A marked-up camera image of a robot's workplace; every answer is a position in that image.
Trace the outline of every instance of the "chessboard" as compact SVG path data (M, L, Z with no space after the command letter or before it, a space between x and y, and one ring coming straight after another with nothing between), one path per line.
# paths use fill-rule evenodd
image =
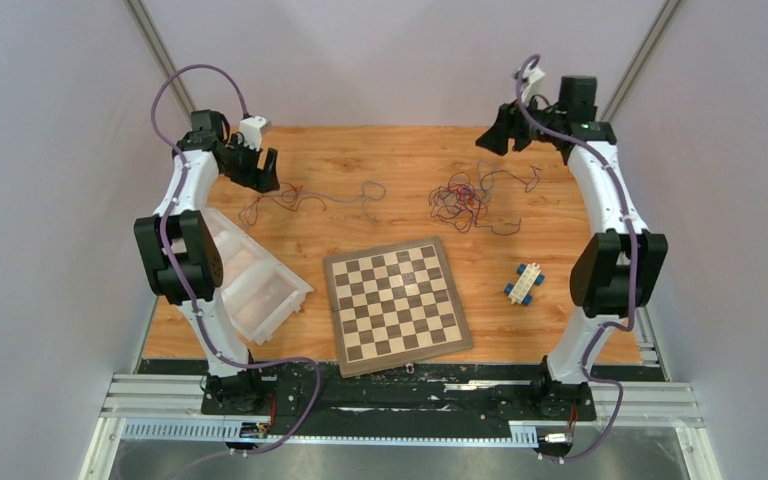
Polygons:
M343 377L472 348L438 237L326 257L325 275Z

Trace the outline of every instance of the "toy vehicle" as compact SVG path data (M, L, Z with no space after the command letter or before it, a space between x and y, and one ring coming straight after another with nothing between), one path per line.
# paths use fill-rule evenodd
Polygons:
M540 265L536 263L521 264L517 268L517 273L520 274L519 280L517 280L516 284L509 283L505 287L505 294L511 299L511 304L521 303L528 305L532 300L528 291L531 290L533 285L542 284L546 277L540 273Z

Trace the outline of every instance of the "floor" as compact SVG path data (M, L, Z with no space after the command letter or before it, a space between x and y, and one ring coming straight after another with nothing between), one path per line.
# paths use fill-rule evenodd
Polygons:
M386 196L367 202L339 204L307 201L299 211L262 202L257 223L248 233L314 289L300 313L292 315L263 345L250 344L257 360L304 355L336 359L336 343L325 290L323 258L439 236L443 241L463 302L474 347L439 357L452 362L539 362L555 346L569 319L569 272L590 238L587 214L575 179L549 145L497 157L474 146L483 129L466 127L305 127L276 128L265 146L278 149L278 177L339 198L353 198L366 180L380 182ZM477 185L479 160L489 160L525 180L532 166L540 170L530 192L505 175L496 177L485 218L489 228L459 233L429 215L429 192L457 172L467 172ZM482 173L490 171L482 167ZM377 192L372 188L368 193ZM238 213L256 193L220 178L209 205L238 224ZM518 278L520 263L537 262L546 281L532 290L528 307L511 305L502 290ZM144 356L203 358L190 326L175 307L160 299ZM611 336L598 361L639 363L631 334Z
M580 425L573 453L596 440L595 428ZM612 478L689 479L681 445L672 428L617 427L584 460L554 465L520 448L416 447L287 444L257 458L230 457L195 463L222 452L216 442L127 441L120 446L113 480L293 478L333 480L422 478L424 480L554 480Z

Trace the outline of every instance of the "metal floor panel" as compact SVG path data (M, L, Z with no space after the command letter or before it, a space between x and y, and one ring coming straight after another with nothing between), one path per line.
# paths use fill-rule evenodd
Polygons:
M573 452L587 448L596 435L596 429L579 426ZM110 478L167 479L190 462L223 449L222 444L208 442L122 442L117 466ZM180 472L174 478L681 480L690 477L675 430L619 427L611 431L597 454L566 465L539 461L529 449L288 444L263 456L216 458Z

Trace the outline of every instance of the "chessboard border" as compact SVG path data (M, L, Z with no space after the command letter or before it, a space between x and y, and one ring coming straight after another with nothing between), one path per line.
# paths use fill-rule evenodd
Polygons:
M452 302L452 309L455 312L456 318L458 318L458 329L461 332L461 339L455 340L453 342L446 342L442 345L432 345L422 349L407 350L404 352L394 353L392 355L386 355L380 358L372 358L349 363L348 354L346 353L346 345L343 342L342 322L340 320L340 308L337 301L337 286L334 284L335 279L333 265L335 263L346 262L357 258L383 255L388 252L408 250L411 248L424 247L427 245L433 245L437 254L437 260L440 263L440 270L443 273L443 278L446 280L446 291L449 293L449 301ZM383 245L366 250L357 250L354 252L331 255L329 257L325 257L324 262L325 282L327 284L326 289L328 290L328 300L331 303L331 323L334 327L334 337L337 339L337 358L340 365L340 374L344 378L363 375L365 373L378 372L387 368L395 368L399 365L403 365L409 362L418 362L440 355L462 352L472 348L472 335L469 333L469 325L467 325L466 322L466 315L463 311L463 305L461 304L461 299L458 295L455 279L452 277L452 270L449 267L449 261L446 257L446 251L443 249L443 241L440 239L440 237L426 237L419 240L393 243L390 245ZM388 366L382 368L381 365L383 363L386 363Z

